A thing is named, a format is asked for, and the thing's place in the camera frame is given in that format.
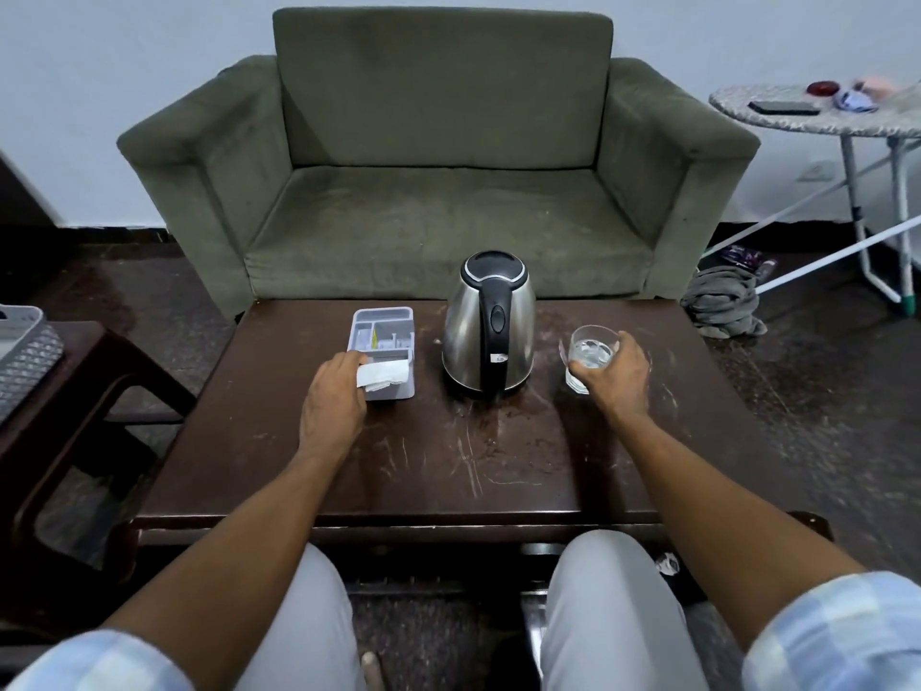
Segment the plastic basket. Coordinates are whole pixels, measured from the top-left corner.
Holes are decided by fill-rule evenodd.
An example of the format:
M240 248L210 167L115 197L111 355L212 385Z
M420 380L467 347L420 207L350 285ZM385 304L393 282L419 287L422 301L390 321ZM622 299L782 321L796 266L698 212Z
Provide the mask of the plastic basket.
M62 354L61 337L40 309L0 305L0 423Z

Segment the scratched table surface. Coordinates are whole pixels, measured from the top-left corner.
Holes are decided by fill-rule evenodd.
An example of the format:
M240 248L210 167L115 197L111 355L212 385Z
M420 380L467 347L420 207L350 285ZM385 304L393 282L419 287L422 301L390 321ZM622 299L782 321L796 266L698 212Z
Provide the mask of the scratched table surface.
M225 349L134 519L141 543L191 542L277 476L313 374L345 348L354 311L392 305L413 308L415 396L368 404L319 511L318 542L559 541L575 526L658 523L616 435L564 383L559 341L584 324L637 337L663 429L778 507L805 507L673 301L538 301L534 370L487 403L446 382L441 301L277 300L254 304Z

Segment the kettle handle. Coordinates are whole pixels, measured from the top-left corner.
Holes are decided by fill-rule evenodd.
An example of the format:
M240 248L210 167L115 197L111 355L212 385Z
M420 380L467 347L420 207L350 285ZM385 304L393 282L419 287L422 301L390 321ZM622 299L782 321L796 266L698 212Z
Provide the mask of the kettle handle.
M499 278L483 281L480 287L480 389L489 397L506 389L511 310L511 284Z

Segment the white napkin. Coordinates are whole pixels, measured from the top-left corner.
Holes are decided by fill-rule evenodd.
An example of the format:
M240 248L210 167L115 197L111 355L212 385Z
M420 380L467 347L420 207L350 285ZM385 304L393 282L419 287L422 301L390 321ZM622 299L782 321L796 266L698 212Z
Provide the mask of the white napkin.
M364 388L365 393L374 393L388 385L399 385L409 380L409 360L378 361L358 367L355 386Z

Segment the white wall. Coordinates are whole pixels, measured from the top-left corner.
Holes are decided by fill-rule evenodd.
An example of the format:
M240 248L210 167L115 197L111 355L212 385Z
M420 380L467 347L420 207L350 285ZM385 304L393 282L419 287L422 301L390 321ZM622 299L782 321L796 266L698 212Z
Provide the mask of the white wall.
M272 10L313 4L603 12L615 55L647 60L703 100L729 84L921 78L921 0L0 0L0 150L62 225L160 225L115 138L239 58L272 53ZM759 134L727 219L779 210L815 188L795 181L806 164L838 159L834 138ZM883 150L858 141L861 164ZM884 175L864 193L871 219L886 222ZM800 218L847 220L843 194Z

